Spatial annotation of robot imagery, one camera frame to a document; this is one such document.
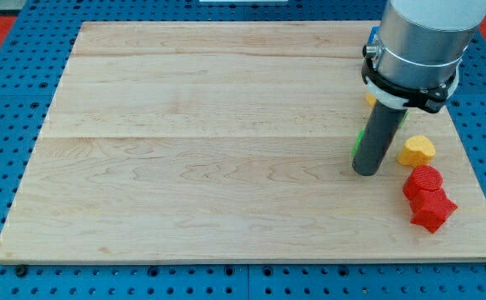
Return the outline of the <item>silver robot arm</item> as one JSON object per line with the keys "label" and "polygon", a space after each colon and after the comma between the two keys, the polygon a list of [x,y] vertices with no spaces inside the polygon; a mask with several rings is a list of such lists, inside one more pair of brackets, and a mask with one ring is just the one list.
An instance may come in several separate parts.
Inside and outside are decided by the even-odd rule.
{"label": "silver robot arm", "polygon": [[485,15],[486,0],[388,0],[363,54],[395,85],[436,88],[454,75]]}

